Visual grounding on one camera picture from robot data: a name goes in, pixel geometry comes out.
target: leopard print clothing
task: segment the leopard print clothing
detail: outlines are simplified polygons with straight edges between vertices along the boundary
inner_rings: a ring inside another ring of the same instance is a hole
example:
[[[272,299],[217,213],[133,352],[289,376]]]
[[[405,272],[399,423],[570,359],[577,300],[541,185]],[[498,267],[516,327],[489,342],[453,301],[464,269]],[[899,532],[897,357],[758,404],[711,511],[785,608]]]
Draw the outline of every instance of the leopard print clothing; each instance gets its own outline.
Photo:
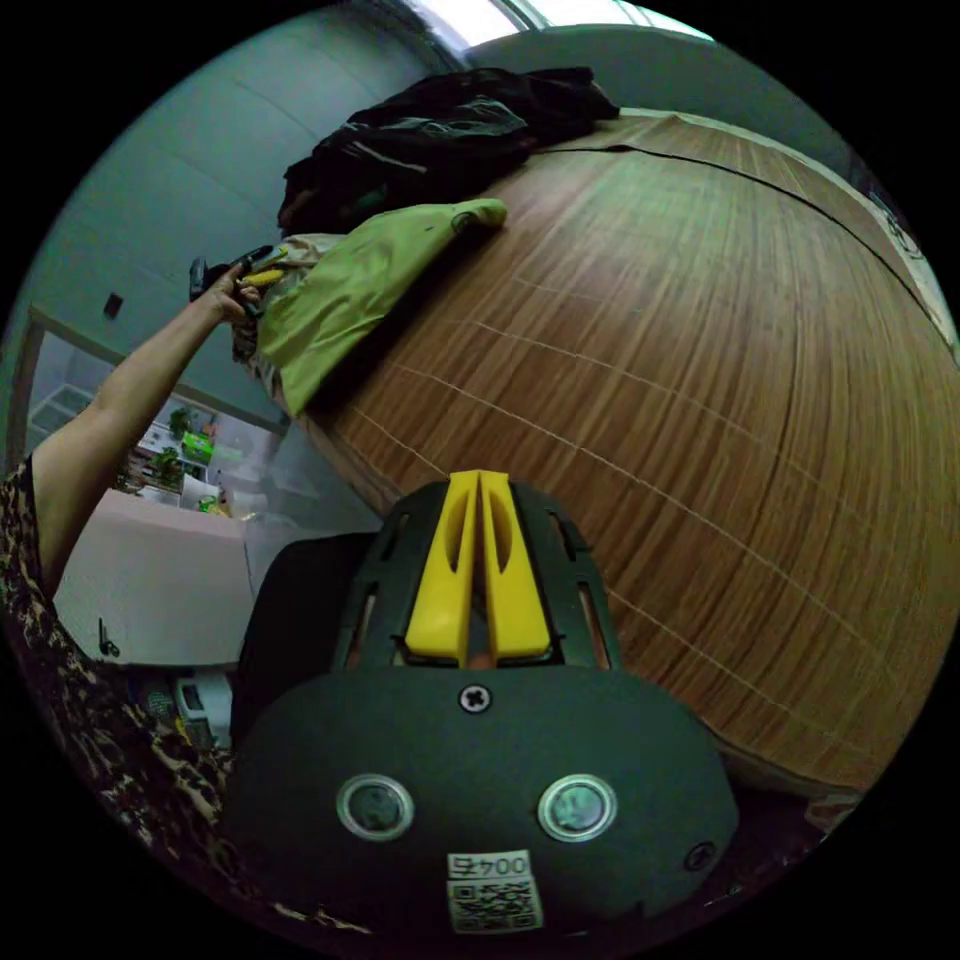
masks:
[[[40,587],[32,462],[0,485],[3,632],[34,703],[107,811],[181,879],[268,929],[291,920],[370,933],[316,909],[270,902],[220,835],[229,752],[200,750],[131,703],[122,669],[88,657]],[[302,940],[299,931],[295,939]]]

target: green box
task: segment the green box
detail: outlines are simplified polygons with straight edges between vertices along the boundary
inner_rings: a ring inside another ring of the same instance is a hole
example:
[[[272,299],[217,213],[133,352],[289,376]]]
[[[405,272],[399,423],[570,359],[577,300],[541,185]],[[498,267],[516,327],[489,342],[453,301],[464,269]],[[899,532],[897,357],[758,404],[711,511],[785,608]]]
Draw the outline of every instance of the green box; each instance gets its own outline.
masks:
[[[211,443],[209,437],[201,433],[185,433],[183,435],[183,452],[199,463],[209,463],[213,456],[213,443]]]

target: hand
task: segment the hand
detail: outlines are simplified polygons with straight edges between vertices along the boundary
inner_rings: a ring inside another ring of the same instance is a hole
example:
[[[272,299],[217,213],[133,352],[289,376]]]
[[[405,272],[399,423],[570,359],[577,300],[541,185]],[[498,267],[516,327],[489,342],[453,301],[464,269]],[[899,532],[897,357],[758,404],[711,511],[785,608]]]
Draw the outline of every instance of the hand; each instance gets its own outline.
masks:
[[[197,312],[211,326],[220,323],[235,323],[246,319],[243,307],[233,297],[234,287],[243,273],[245,264],[234,264],[219,280],[211,284],[210,289],[194,302]],[[260,302],[260,292],[256,287],[241,287],[239,296],[248,303]]]

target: qr code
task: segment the qr code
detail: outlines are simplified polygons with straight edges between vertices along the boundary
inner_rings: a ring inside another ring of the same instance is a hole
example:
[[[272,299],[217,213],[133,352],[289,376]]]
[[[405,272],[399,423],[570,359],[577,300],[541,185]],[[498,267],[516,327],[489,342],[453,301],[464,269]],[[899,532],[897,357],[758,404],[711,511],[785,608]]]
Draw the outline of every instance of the qr code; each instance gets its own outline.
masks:
[[[511,880],[451,880],[450,919],[457,933],[510,933],[543,926],[533,877]]]

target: screw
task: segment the screw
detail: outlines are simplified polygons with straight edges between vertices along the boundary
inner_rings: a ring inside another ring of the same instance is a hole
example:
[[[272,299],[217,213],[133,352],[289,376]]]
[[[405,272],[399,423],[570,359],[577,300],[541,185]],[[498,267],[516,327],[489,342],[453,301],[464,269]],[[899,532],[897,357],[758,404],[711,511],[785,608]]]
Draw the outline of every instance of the screw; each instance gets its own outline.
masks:
[[[493,703],[493,695],[479,683],[471,683],[460,691],[460,706],[467,713],[483,713]]]
[[[716,855],[717,848],[709,840],[698,843],[684,858],[683,867],[691,873],[702,870]]]

